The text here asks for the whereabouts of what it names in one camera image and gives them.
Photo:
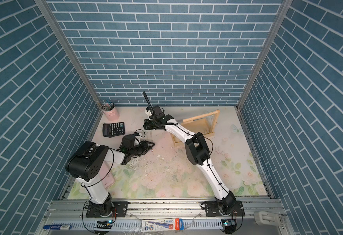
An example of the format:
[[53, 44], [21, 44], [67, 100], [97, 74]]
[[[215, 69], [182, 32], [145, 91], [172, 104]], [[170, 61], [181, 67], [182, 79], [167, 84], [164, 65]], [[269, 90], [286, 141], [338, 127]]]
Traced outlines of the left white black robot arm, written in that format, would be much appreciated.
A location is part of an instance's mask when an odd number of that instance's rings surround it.
[[139, 141], [136, 134], [125, 135], [118, 149], [86, 141], [66, 163], [66, 171], [76, 178], [90, 195], [91, 206], [104, 214], [112, 211], [111, 195], [103, 179], [112, 168], [104, 170], [106, 162], [126, 165], [131, 159], [147, 154], [155, 146], [149, 141]]

